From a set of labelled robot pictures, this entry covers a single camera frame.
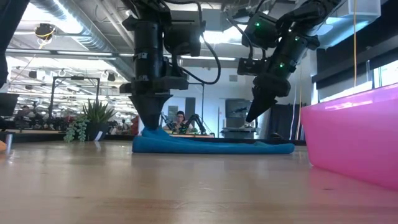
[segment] wooden table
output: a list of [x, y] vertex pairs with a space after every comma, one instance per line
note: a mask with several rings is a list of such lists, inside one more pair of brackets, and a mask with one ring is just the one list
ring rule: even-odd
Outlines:
[[398, 192], [292, 155], [131, 154], [131, 142], [14, 144], [0, 223], [398, 223]]

